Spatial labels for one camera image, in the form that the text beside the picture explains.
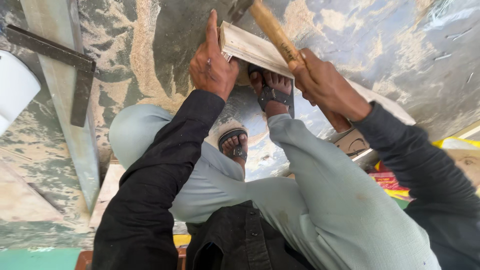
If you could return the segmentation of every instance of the foot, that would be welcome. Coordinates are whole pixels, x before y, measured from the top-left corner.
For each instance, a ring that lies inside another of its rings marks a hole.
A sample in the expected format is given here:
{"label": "foot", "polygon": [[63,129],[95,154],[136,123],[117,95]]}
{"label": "foot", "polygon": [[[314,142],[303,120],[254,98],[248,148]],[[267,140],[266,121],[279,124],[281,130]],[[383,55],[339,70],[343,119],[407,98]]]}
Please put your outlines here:
{"label": "foot", "polygon": [[[287,95],[290,95],[292,91],[292,84],[290,83],[289,78],[268,70],[264,70],[263,78],[265,78],[265,82],[269,87],[283,92]],[[263,83],[262,76],[259,72],[253,72],[252,74],[250,74],[250,83],[252,84],[257,96],[260,96],[263,90]],[[267,114],[267,117],[282,113],[288,113],[288,105],[271,100],[265,106],[265,113]]]}
{"label": "foot", "polygon": [[[233,148],[237,145],[241,144],[241,147],[245,153],[248,152],[248,137],[245,134],[240,134],[240,136],[233,136],[231,138],[228,138],[223,144],[223,154],[226,155],[233,151]],[[242,158],[240,157],[233,157],[232,158],[234,162],[240,164],[240,166],[243,169],[243,174],[245,174],[245,162]]]}

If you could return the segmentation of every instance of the fingernail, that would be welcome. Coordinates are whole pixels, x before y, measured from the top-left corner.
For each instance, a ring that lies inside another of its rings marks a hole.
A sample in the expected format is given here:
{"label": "fingernail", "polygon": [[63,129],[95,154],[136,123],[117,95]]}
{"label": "fingernail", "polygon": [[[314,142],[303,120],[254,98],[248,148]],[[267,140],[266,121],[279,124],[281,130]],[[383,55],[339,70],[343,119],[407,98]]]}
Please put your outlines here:
{"label": "fingernail", "polygon": [[297,66],[298,66],[297,61],[290,61],[290,62],[288,62],[288,69],[290,69],[290,71],[293,71],[294,69],[296,69]]}

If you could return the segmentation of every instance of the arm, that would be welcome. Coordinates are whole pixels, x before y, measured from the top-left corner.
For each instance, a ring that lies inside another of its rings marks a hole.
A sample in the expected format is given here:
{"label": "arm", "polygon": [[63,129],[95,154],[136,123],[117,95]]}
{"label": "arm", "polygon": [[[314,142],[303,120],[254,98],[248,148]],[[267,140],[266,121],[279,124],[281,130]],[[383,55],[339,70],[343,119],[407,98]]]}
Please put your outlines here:
{"label": "arm", "polygon": [[480,198],[470,180],[443,150],[431,145],[422,129],[403,124],[376,103],[371,113],[354,125],[400,185],[410,189],[416,200],[408,208],[428,204],[440,211],[478,214]]}
{"label": "arm", "polygon": [[158,131],[144,155],[120,179],[120,189],[95,236],[93,269],[177,267],[173,217],[168,209],[190,177],[239,71],[236,60],[228,63],[220,53],[216,17],[212,10],[206,42],[190,62],[190,75],[198,90],[187,97],[172,121]]}
{"label": "arm", "polygon": [[480,199],[463,172],[441,149],[432,146],[420,128],[406,126],[379,104],[373,107],[340,75],[335,67],[301,50],[306,66],[288,64],[296,86],[312,104],[338,112],[352,121],[370,146],[379,152],[401,185],[417,200],[409,208],[429,204],[464,215],[477,215]]}

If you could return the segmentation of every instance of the black sandal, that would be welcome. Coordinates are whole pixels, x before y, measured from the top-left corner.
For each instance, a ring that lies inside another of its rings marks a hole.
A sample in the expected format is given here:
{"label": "black sandal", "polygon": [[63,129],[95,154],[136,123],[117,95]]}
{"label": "black sandal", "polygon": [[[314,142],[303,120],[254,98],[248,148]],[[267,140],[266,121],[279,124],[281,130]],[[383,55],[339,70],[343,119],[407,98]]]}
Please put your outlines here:
{"label": "black sandal", "polygon": [[[222,144],[228,140],[228,138],[232,138],[233,136],[237,136],[239,141],[240,141],[240,135],[241,134],[245,134],[245,136],[247,136],[248,138],[248,134],[245,130],[241,129],[241,128],[236,128],[236,129],[232,129],[230,131],[227,131],[226,133],[224,133],[220,139],[218,140],[218,150],[220,150],[220,152],[223,153],[223,148],[222,148]],[[244,161],[247,161],[247,152],[243,151],[243,148],[241,147],[241,143],[239,143],[237,146],[235,146],[233,148],[232,151],[228,152],[226,154],[227,157],[229,158],[234,158],[234,157],[240,157],[242,158]]]}
{"label": "black sandal", "polygon": [[264,70],[265,70],[264,68],[254,64],[250,64],[248,66],[248,77],[250,77],[250,74],[254,72],[258,72],[263,79],[263,85],[262,85],[263,90],[260,96],[258,97],[258,104],[260,104],[260,108],[262,109],[262,111],[265,111],[265,106],[267,105],[267,102],[271,100],[275,100],[285,105],[288,105],[288,113],[290,114],[292,119],[294,119],[295,109],[293,108],[293,80],[290,79],[290,83],[292,85],[292,91],[290,92],[290,95],[287,95],[267,85],[263,75]]}

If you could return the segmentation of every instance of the light gray trousers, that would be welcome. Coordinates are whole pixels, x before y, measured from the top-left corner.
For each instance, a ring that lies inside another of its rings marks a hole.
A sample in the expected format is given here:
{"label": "light gray trousers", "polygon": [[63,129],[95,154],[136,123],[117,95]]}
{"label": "light gray trousers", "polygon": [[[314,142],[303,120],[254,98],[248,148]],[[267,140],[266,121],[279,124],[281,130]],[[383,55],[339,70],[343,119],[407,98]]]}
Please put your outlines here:
{"label": "light gray trousers", "polygon": [[[125,168],[140,158],[172,116],[158,106],[122,110],[109,133]],[[170,212],[200,223],[223,206],[252,200],[265,220],[317,269],[440,269],[427,233],[340,149],[288,114],[268,119],[295,179],[243,182],[239,164],[210,144]]]}

